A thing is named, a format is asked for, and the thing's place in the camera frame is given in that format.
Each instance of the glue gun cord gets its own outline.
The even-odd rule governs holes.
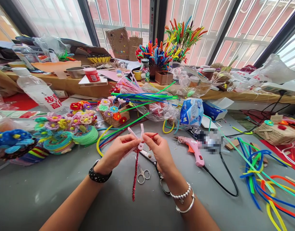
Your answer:
[[[239,195],[239,190],[238,190],[238,187],[237,187],[237,185],[236,185],[236,183],[235,183],[235,181],[234,181],[234,178],[233,178],[233,176],[231,175],[231,172],[230,172],[230,170],[228,170],[228,168],[227,168],[227,166],[226,166],[226,164],[225,164],[225,161],[224,161],[224,159],[223,159],[223,157],[222,157],[222,154],[220,153],[220,157],[221,157],[221,160],[222,160],[222,162],[223,162],[223,164],[224,164],[224,167],[226,168],[226,171],[227,171],[227,173],[230,175],[230,178],[231,178],[231,180],[232,180],[232,182],[233,182],[233,184],[234,184],[234,187],[235,187],[235,189],[236,189],[236,194],[232,194],[230,191],[228,191],[212,174],[211,174],[211,172],[208,170],[208,168],[204,165],[203,166],[203,168],[209,173],[209,175],[211,175],[211,177],[218,183],[218,185],[220,185],[221,186],[221,188],[223,188],[228,194],[230,194],[231,196],[234,196],[234,197],[238,197],[238,195]]]

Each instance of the woman's right hand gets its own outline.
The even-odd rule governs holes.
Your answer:
[[[176,169],[174,160],[167,141],[160,135],[156,135],[151,139],[155,133],[144,133],[143,139],[147,146],[153,151],[154,157],[159,165],[159,171],[162,174],[169,173]]]

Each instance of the woven basket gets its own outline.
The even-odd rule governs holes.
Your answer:
[[[274,126],[269,126],[265,123],[262,123],[261,126],[256,128],[254,132],[266,140],[268,143],[272,145],[283,145],[283,144],[291,144],[295,141],[295,130],[289,126],[285,126],[285,130],[281,130],[278,128],[278,124]],[[272,130],[270,132],[260,132],[261,130]]]
[[[125,109],[127,109],[127,106],[119,109],[119,111],[123,111]],[[105,117],[103,115],[103,113],[104,113],[103,111],[100,111],[100,113],[101,113],[104,121],[106,121],[108,124],[112,125],[112,127],[117,128],[117,127],[122,125],[122,123],[120,123],[119,121],[113,119],[113,117]],[[129,111],[121,112],[120,114],[121,114],[121,118],[126,117],[126,121],[128,121],[130,119]]]

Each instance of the gray table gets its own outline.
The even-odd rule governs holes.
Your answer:
[[[232,126],[244,130],[230,116],[227,115],[225,119],[227,123],[221,120],[220,124],[226,135],[236,133]],[[267,216],[266,203],[257,196],[262,207],[262,211],[259,211],[252,202],[245,180],[239,178],[245,161],[236,151],[224,152],[223,157],[239,188],[240,195],[237,198],[227,194],[204,169],[195,165],[194,155],[187,152],[186,145],[177,146],[176,140],[172,138],[173,132],[163,134],[162,122],[146,121],[144,128],[146,132],[158,132],[167,139],[176,166],[221,230],[275,230]],[[137,125],[133,130],[139,134],[141,128]],[[185,131],[179,131],[176,135],[190,137]],[[259,144],[262,149],[266,148],[252,135],[240,137]],[[214,176],[235,193],[219,155],[211,155],[205,150],[202,155]],[[0,170],[0,230],[38,230],[79,185],[91,165],[99,158],[95,145],[87,148],[76,146],[67,154],[49,156],[33,166],[9,165]],[[295,179],[293,169],[268,159],[269,165],[264,169],[268,175],[287,175]],[[185,229],[173,200],[161,190],[154,166],[143,156],[139,156],[139,163],[142,169],[148,169],[152,175],[143,185],[137,184],[135,202],[131,198],[135,158],[130,154],[114,169],[110,180],[87,212],[80,230]],[[295,204],[295,198],[281,190],[277,190],[277,196]],[[280,214],[287,229],[295,230],[295,220],[282,212]]]

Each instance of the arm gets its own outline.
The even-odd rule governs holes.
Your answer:
[[[159,165],[158,169],[162,173],[170,192],[173,195],[184,194],[188,190],[188,184],[176,168],[170,148],[165,139],[156,135],[153,140],[149,137],[154,133],[145,133],[143,138],[145,143],[153,151],[154,156]],[[184,199],[184,203],[181,204],[179,200],[174,200],[176,206],[185,211],[189,208],[192,202],[192,190],[190,194]],[[214,222],[208,211],[201,204],[199,199],[195,196],[194,205],[187,213],[181,213],[184,221],[190,230],[220,230],[217,224]]]
[[[129,150],[138,146],[140,142],[140,139],[136,140],[132,135],[117,137],[104,157],[95,165],[94,171],[102,175],[108,175]],[[78,230],[87,210],[102,187],[103,184],[92,181],[87,175],[40,230]]]

